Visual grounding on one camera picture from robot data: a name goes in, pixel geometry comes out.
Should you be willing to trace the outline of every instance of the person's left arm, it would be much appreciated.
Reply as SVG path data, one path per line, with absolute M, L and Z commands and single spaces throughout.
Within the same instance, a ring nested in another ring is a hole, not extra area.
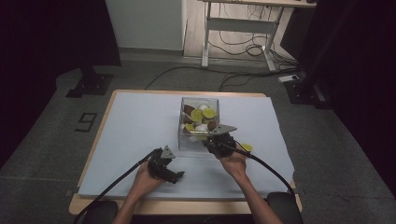
M 146 194 L 152 192 L 164 181 L 162 179 L 154 179 L 149 174 L 148 163 L 144 162 L 140 165 L 139 170 L 134 178 L 134 183 L 125 198 L 125 201 L 114 218 L 112 224 L 129 224 L 134 215 L 134 208 L 137 202 Z

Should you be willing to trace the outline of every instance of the black curtain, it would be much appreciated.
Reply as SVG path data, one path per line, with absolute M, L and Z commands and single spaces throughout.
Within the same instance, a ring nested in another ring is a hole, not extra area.
M 393 195 L 395 10 L 394 1 L 320 0 L 300 59 Z
M 120 66 L 105 0 L 0 1 L 0 167 L 82 64 Z

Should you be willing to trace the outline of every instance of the person's left hand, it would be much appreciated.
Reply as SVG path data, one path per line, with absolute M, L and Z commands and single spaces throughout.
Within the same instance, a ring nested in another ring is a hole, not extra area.
M 134 183 L 131 187 L 131 193 L 137 198 L 141 198 L 146 194 L 155 190 L 163 183 L 162 179 L 155 179 L 149 174 L 148 162 L 143 162 L 134 178 Z

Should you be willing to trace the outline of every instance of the transparent container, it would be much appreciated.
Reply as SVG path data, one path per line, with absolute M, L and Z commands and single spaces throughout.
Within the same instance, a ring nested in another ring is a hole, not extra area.
M 206 149 L 203 141 L 219 123 L 218 99 L 183 97 L 177 132 L 178 149 Z

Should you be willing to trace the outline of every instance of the white tabletop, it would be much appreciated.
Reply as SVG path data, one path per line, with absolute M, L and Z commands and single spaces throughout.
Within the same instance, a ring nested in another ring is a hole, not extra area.
M 279 130 L 271 98 L 121 91 L 109 110 L 78 194 L 98 195 L 152 149 L 168 145 L 177 156 L 168 169 L 186 173 L 175 185 L 161 185 L 149 198 L 244 198 L 219 161 L 207 150 L 203 148 L 202 151 L 192 152 L 177 149 L 179 109 L 183 96 L 219 99 L 220 122 L 238 128 L 231 133 L 234 139 L 253 145 L 253 155 L 266 161 L 291 182 L 294 168 Z M 263 197 L 272 191 L 287 190 L 277 177 L 255 161 L 247 160 L 247 174 Z M 135 171 L 107 196 L 124 197 L 134 181 L 134 175 Z

